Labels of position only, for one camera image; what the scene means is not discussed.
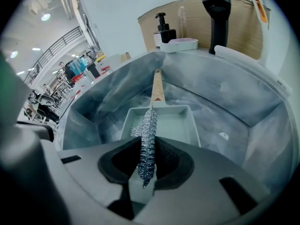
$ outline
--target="black soap dispenser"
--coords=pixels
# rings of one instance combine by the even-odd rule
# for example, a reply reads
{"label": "black soap dispenser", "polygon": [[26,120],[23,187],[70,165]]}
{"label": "black soap dispenser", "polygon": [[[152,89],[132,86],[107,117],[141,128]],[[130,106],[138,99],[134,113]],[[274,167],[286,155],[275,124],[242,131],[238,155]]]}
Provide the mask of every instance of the black soap dispenser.
{"label": "black soap dispenser", "polygon": [[172,39],[176,39],[176,30],[170,29],[169,24],[165,23],[165,13],[156,14],[155,18],[159,18],[158,32],[154,33],[155,46],[159,48],[160,43],[168,43]]}

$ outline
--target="black handle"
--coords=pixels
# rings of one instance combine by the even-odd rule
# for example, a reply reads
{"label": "black handle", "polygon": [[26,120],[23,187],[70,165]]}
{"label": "black handle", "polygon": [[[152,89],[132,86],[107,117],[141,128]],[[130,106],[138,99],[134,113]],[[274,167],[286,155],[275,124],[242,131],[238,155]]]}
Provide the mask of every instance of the black handle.
{"label": "black handle", "polygon": [[215,46],[227,46],[228,39],[228,20],[211,19],[211,41],[210,50],[211,54],[216,54]]}

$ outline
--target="ceiling pipe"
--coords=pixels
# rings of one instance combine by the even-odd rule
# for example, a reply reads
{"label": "ceiling pipe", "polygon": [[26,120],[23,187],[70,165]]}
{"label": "ceiling pipe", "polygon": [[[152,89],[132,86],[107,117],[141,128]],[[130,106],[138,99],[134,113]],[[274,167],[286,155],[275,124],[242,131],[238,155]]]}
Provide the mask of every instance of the ceiling pipe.
{"label": "ceiling pipe", "polygon": [[67,11],[69,12],[70,18],[71,18],[71,19],[74,18],[73,14],[72,14],[72,12],[71,12],[70,5],[69,5],[68,0],[64,0],[64,2],[65,2],[65,6],[67,7]]}
{"label": "ceiling pipe", "polygon": [[64,0],[60,0],[60,1],[62,3],[62,6],[63,6],[64,10],[65,10],[66,15],[67,15],[67,19],[70,20],[71,18],[69,16],[68,11],[67,11],[66,4],[65,4]]}

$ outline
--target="shiny spiral object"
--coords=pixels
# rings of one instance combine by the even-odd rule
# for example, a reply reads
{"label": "shiny spiral object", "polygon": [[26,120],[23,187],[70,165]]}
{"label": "shiny spiral object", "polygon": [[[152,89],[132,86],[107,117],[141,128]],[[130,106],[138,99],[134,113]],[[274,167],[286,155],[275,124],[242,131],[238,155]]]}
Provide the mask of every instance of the shiny spiral object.
{"label": "shiny spiral object", "polygon": [[142,145],[140,152],[140,163],[138,165],[138,174],[144,180],[145,188],[150,179],[154,176],[155,170],[155,134],[156,134],[157,117],[153,108],[149,109],[142,123]]}

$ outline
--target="metal railing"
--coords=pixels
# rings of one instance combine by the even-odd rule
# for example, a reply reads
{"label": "metal railing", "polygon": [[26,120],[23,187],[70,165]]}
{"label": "metal railing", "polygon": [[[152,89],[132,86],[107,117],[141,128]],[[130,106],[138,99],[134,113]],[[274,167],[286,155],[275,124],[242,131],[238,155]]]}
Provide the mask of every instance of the metal railing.
{"label": "metal railing", "polygon": [[24,83],[27,85],[32,84],[34,79],[37,77],[42,68],[50,61],[50,59],[57,54],[62,48],[71,43],[76,38],[82,35],[82,31],[80,27],[74,28],[70,32],[66,33],[60,39],[58,39],[55,43],[53,43],[40,58],[37,60],[35,65],[28,72]]}

